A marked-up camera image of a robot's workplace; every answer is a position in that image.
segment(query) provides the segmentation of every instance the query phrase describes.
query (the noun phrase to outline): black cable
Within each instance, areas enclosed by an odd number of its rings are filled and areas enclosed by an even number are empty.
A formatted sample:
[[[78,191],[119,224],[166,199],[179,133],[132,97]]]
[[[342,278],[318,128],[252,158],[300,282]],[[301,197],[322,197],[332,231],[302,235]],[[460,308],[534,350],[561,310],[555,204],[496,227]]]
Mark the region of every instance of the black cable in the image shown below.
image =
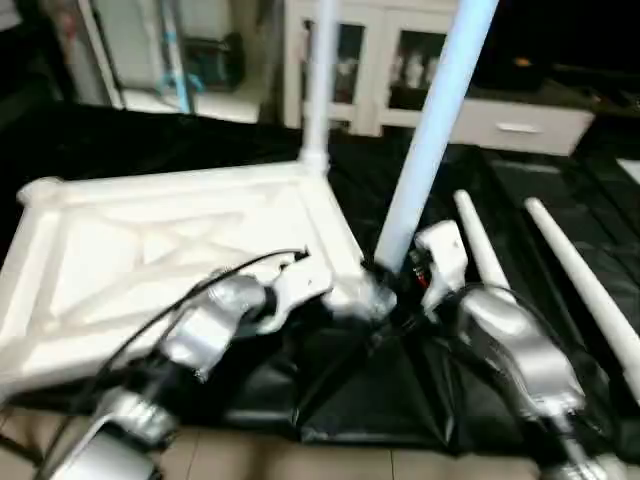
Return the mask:
[[[127,348],[129,348],[129,346],[134,341],[136,341],[142,334],[144,334],[147,330],[149,330],[152,326],[154,326],[156,323],[158,323],[168,314],[179,309],[186,301],[204,292],[207,288],[211,287],[215,283],[218,283],[226,278],[229,278],[230,276],[238,273],[240,270],[247,268],[255,263],[266,260],[267,258],[276,257],[279,255],[288,255],[288,254],[308,255],[307,252],[303,252],[301,250],[276,250],[274,252],[267,253],[265,255],[260,255],[259,257],[256,257],[252,260],[249,260],[248,262],[238,265],[237,267],[234,267],[231,270],[227,270],[221,273],[220,275],[208,278],[206,280],[203,280],[197,283],[185,295],[183,295],[181,298],[173,302],[168,307],[164,308],[160,313],[156,314],[153,318],[148,320],[144,325],[142,325],[138,330],[136,330],[136,332],[133,335],[131,335],[115,352],[111,354],[111,356],[107,360],[105,360],[102,363],[102,365],[98,369],[98,372],[93,376],[91,380],[89,380],[89,382],[85,385],[85,387],[78,394],[76,399],[73,401],[71,408],[69,409],[69,414],[60,421],[53,438],[49,442],[49,446],[44,452],[42,462],[40,463],[38,470],[33,476],[33,480],[44,479],[43,477],[44,471],[48,466],[48,464],[50,463],[51,457],[54,451],[56,450],[56,447],[58,447],[62,439],[62,436],[71,425],[71,422],[74,420],[74,417],[80,414],[82,408],[87,403],[87,400],[91,397],[94,390],[97,389],[98,385],[104,379],[104,377],[106,377],[106,375],[109,373],[115,361],[127,350]],[[179,317],[176,317],[175,319],[173,319],[173,321],[170,322],[170,324],[161,334],[158,341],[156,341],[156,343],[154,344],[154,349],[157,348],[157,346],[159,345],[159,342],[162,339],[166,338],[166,336],[171,332],[171,330],[173,329],[173,327],[176,325],[178,321],[179,321]]]
[[[425,318],[429,319],[430,315],[435,315],[435,310],[440,307],[443,303],[445,302],[450,302],[450,301],[457,301],[457,302],[461,302],[464,297],[466,297],[470,292],[472,292],[473,290],[488,290],[491,288],[495,288],[497,290],[501,290],[504,291],[506,293],[512,294],[514,295],[514,298],[518,298],[518,299],[522,299],[522,295],[520,295],[519,293],[515,292],[514,290],[511,290],[508,287],[503,287],[501,285],[493,285],[493,284],[489,284],[489,283],[484,283],[484,282],[473,282],[473,283],[467,283],[465,284],[461,289],[456,290],[455,292],[450,292],[449,294],[445,295],[444,297],[442,297],[440,299],[440,301],[438,301],[435,305],[433,305],[430,309],[429,312],[426,314],[425,316],[420,316],[419,318],[421,320],[424,320]],[[528,307],[529,305],[531,305],[531,303],[525,299],[525,302],[523,302],[524,305],[526,307]],[[410,320],[408,320],[405,323],[402,323],[400,325],[396,325],[394,326],[394,330],[396,331],[394,335],[391,335],[390,338],[388,339],[384,339],[383,342],[381,342],[379,345],[381,345],[382,343],[385,343],[387,340],[393,339],[393,338],[402,338],[406,335],[408,335],[409,333],[413,332],[415,329],[419,328],[421,326],[421,322],[417,322],[414,320],[415,317],[411,317]]]
[[[473,290],[499,290],[499,291],[508,293],[513,298],[515,298],[520,304],[522,304],[522,306],[524,307],[525,310],[528,310],[529,312],[531,312],[531,314],[535,317],[536,321],[541,326],[544,327],[545,325],[547,325],[547,322],[545,321],[544,315],[542,315],[540,310],[533,304],[533,302],[531,300],[527,299],[524,295],[522,295],[521,293],[519,293],[519,292],[517,292],[515,290],[512,290],[509,287],[504,287],[502,285],[496,285],[496,284],[486,283],[486,282],[467,283],[460,290],[457,290],[455,292],[451,292],[449,295],[446,295],[445,297],[443,297],[438,303],[436,303],[433,307],[431,307],[430,313],[433,314],[434,311],[440,305],[442,305],[445,302],[449,302],[449,301],[460,302],[460,301],[462,301],[464,299],[464,297],[466,297]],[[405,336],[406,334],[412,332],[418,326],[420,326],[420,325],[416,321],[407,322],[405,324],[399,325],[397,327],[401,331],[401,334],[399,336],[400,337]],[[546,328],[545,330],[546,330],[545,333],[547,333],[550,337],[552,337],[552,340],[554,340],[554,343],[559,343],[558,342],[558,335],[556,334],[555,331],[553,331],[551,328]],[[579,347],[581,350],[586,351],[583,346],[581,346],[581,345],[576,345],[576,346]]]

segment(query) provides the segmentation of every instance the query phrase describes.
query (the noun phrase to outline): floor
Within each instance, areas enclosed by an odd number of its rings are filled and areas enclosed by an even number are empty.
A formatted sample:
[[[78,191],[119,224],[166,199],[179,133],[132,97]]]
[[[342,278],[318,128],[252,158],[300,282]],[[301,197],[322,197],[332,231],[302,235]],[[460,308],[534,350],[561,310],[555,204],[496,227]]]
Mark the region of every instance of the floor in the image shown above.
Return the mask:
[[[5,435],[46,445],[59,417],[14,409],[0,417]],[[275,437],[184,429],[158,459],[166,480],[534,480],[524,459],[467,456],[458,460],[419,451],[311,447]],[[0,451],[3,478],[27,480],[32,468]],[[640,479],[640,468],[629,468]]]

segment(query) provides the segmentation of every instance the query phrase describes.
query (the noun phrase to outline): white tube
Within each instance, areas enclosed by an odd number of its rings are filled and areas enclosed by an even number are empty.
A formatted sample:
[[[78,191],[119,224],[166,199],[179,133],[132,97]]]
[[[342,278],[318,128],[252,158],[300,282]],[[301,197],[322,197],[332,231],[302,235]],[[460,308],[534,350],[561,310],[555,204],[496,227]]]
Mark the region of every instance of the white tube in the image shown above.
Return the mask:
[[[319,175],[326,174],[329,169],[327,141],[329,105],[333,98],[333,72],[336,63],[338,2],[339,0],[317,2],[317,22],[312,33],[311,74],[307,76],[309,110],[299,160],[311,172]]]
[[[509,281],[502,271],[496,252],[491,246],[487,232],[480,221],[471,197],[465,190],[458,190],[453,198],[462,220],[462,226],[469,239],[471,253],[473,253],[473,258],[478,266],[480,278],[485,283],[510,288]],[[515,302],[513,296],[507,292],[496,291],[495,294],[507,301]]]
[[[627,384],[640,403],[638,334],[542,202],[529,198],[525,206],[618,358]]]
[[[165,37],[168,44],[169,61],[173,72],[173,82],[182,113],[195,113],[193,94],[187,77],[187,65],[182,35],[182,11],[177,0],[161,0],[161,12],[164,19]]]
[[[497,5],[498,0],[461,0],[447,35],[376,247],[376,261],[393,272],[411,245]]]

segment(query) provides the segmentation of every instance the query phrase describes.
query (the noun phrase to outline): cabinet door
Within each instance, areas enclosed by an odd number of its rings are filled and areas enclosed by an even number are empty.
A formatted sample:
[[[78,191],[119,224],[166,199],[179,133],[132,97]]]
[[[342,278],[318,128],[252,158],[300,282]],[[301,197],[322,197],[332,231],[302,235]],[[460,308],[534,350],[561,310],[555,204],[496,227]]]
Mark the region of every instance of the cabinet door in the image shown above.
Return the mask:
[[[302,126],[307,104],[307,81],[313,43],[315,2],[289,0],[285,40],[285,123]],[[380,41],[382,10],[341,6],[338,52],[334,65],[333,101],[329,108],[332,127],[351,133],[367,133],[373,74]]]
[[[453,13],[387,10],[374,87],[374,130],[417,125]]]

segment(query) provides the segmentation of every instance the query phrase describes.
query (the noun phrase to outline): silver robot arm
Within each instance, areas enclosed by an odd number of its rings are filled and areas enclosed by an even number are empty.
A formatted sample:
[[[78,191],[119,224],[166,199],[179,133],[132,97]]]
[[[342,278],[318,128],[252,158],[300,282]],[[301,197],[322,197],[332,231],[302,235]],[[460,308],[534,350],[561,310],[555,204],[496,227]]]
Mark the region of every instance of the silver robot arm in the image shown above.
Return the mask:
[[[415,255],[429,264],[430,282],[422,300],[429,316],[447,295],[464,288],[467,255],[452,221],[420,232],[415,245]],[[503,397],[521,420],[544,422],[548,435],[561,445],[566,461],[541,465],[543,478],[612,479],[576,438],[570,419],[584,409],[584,392],[569,359],[534,314],[490,288],[469,290],[460,298],[454,306],[458,343],[497,373]]]
[[[40,478],[162,478],[148,453],[172,441],[180,399],[208,378],[235,338],[279,330],[295,307],[330,288],[329,271],[307,257],[268,286],[237,274],[195,296],[176,313],[158,351],[145,359],[148,367],[103,396],[89,428]]]

